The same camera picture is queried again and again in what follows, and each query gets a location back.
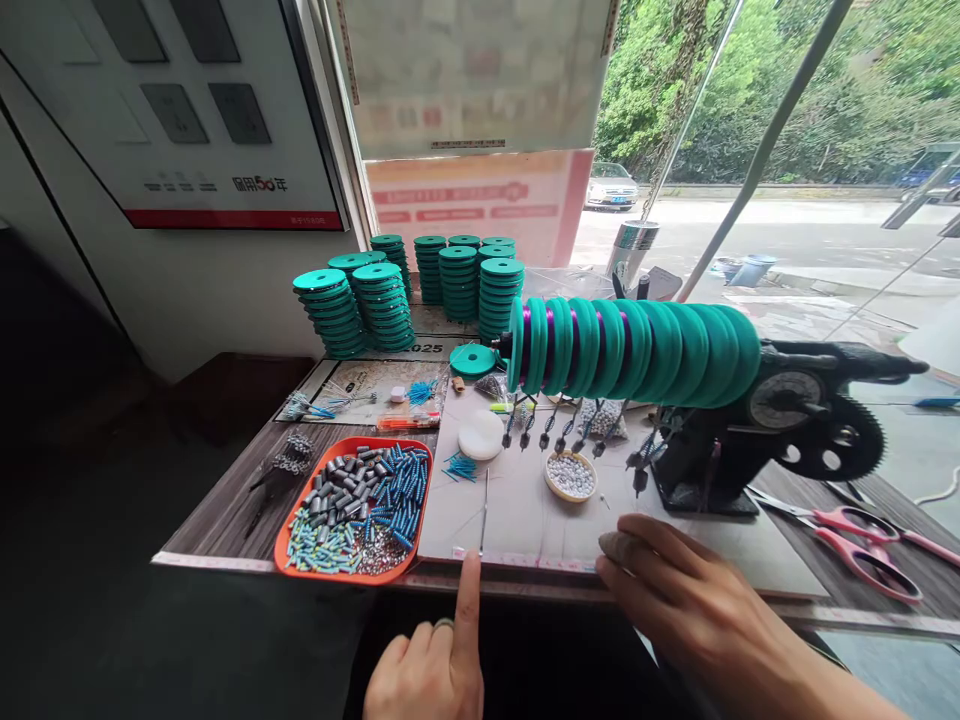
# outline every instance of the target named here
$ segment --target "wooden table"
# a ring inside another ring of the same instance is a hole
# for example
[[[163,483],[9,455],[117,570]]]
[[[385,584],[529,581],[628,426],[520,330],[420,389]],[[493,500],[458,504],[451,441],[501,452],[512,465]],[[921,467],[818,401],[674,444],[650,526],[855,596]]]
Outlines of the wooden table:
[[[314,463],[337,440],[370,433],[368,426],[359,425],[268,422],[153,557],[153,562],[280,577],[273,563],[274,539],[302,485],[297,483],[287,497],[273,503],[255,531],[245,539],[260,502],[259,494],[248,493],[247,488],[261,477],[261,464],[280,451],[285,436],[294,428],[314,441]],[[411,433],[409,437],[421,440],[431,448],[436,445],[436,432]],[[836,497],[826,488],[798,479],[773,462],[761,472],[756,482],[777,497],[804,507],[829,509],[838,504]],[[874,475],[861,483],[864,491],[891,519],[954,552],[960,552],[960,542],[956,538],[882,478]],[[908,608],[855,579],[832,553],[818,546],[812,533],[802,526],[776,515],[774,522],[831,595],[829,600],[816,602],[768,598],[770,605],[789,623],[814,629],[960,639],[960,592],[957,592],[960,570],[913,546],[893,545],[890,554],[895,564],[922,588],[925,595],[921,605]],[[421,561],[393,587],[452,592],[456,589],[458,576],[457,563]],[[542,569],[484,567],[482,589],[487,594],[541,600],[611,601],[595,576]]]

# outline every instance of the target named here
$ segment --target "hand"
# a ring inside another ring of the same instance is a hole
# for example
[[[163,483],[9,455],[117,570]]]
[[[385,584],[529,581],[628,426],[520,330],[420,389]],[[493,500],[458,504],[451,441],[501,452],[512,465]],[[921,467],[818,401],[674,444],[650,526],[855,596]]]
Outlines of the hand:
[[[478,649],[480,557],[460,571],[456,622],[420,623],[409,640],[387,645],[370,677],[365,720],[480,720],[483,675]]]
[[[814,652],[737,568],[672,525],[623,515],[597,573],[658,652],[741,717],[903,718]]]

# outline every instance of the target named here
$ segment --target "stack of green spools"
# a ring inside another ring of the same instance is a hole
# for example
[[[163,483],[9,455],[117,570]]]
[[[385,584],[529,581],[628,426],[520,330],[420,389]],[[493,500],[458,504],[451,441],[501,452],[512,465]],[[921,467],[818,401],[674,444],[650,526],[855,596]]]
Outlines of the stack of green spools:
[[[400,267],[367,265],[354,271],[353,283],[367,331],[378,350],[402,352],[416,340]]]
[[[439,305],[443,302],[443,291],[440,285],[440,251],[446,246],[447,239],[442,235],[424,235],[413,241],[424,305]]]
[[[407,267],[407,251],[403,247],[403,238],[400,235],[377,235],[370,238],[370,246],[374,250],[386,254],[387,262],[391,262],[400,268],[400,275],[403,278],[403,287],[407,291],[407,300],[413,297],[413,291],[410,288],[410,268]]]
[[[483,246],[509,245],[510,247],[514,247],[516,245],[516,242],[514,242],[513,238],[492,237],[492,238],[484,238],[483,240],[480,241],[480,244]]]
[[[357,303],[342,270],[327,268],[301,275],[293,281],[293,292],[323,340],[328,358],[345,360],[366,347]]]
[[[512,250],[495,246],[481,250]],[[493,340],[510,327],[513,299],[523,291],[524,266],[511,258],[491,258],[480,264],[480,322],[478,330],[484,342]]]
[[[450,247],[472,247],[477,249],[480,247],[480,238],[476,235],[452,235],[447,239],[447,244]]]
[[[443,311],[450,320],[471,322],[477,317],[476,262],[477,251],[466,245],[440,251]]]
[[[353,282],[353,273],[362,267],[366,267],[367,265],[371,265],[373,263],[382,263],[386,259],[386,253],[374,250],[365,253],[337,255],[336,257],[330,258],[330,262],[328,262],[327,265],[335,270],[342,270],[344,273],[346,273],[350,287],[353,288],[353,292],[356,293],[357,288]]]

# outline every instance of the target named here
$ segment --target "white car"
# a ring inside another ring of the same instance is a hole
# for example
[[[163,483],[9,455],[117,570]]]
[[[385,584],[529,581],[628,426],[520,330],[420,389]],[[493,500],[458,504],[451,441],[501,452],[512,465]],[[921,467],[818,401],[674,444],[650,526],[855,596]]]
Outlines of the white car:
[[[594,163],[587,185],[585,208],[629,210],[640,199],[640,188],[619,163]]]

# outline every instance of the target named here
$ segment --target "purple spool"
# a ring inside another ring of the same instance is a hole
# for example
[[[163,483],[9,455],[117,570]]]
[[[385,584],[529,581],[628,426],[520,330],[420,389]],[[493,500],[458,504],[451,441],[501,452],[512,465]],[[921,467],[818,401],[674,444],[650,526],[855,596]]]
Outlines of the purple spool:
[[[530,308],[523,306],[523,347],[520,348],[520,384],[527,381],[527,372],[530,369]]]
[[[605,342],[606,333],[603,329],[603,315],[601,315],[599,312],[597,313],[597,321],[600,323],[600,354],[597,356],[597,371],[593,374],[593,377],[595,378],[603,373],[603,362],[607,355],[607,343]]]
[[[543,384],[540,386],[541,390],[553,374],[553,354],[556,352],[556,345],[556,335],[553,333],[553,310],[547,308],[547,363],[543,371]]]
[[[570,308],[570,320],[573,322],[573,347],[570,348],[570,372],[567,373],[563,389],[570,386],[570,378],[573,377],[573,370],[577,367],[577,360],[580,359],[580,326],[577,323],[577,311]]]
[[[633,362],[633,336],[630,334],[630,322],[627,320],[627,314],[625,312],[620,313],[620,319],[623,320],[623,365],[620,366],[620,377],[617,378],[619,383],[624,374],[630,369],[630,365]]]

